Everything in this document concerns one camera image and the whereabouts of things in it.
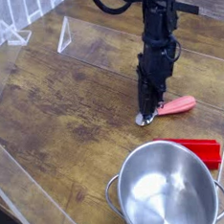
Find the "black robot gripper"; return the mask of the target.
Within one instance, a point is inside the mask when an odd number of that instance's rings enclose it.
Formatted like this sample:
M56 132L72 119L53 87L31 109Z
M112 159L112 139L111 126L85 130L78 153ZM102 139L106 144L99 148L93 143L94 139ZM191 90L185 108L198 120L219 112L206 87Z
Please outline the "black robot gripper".
M172 75L173 63L177 61L176 47L180 46L173 32L177 28L178 15L175 0L144 0L143 71L138 73L140 112L147 119L155 109L164 106L166 79Z

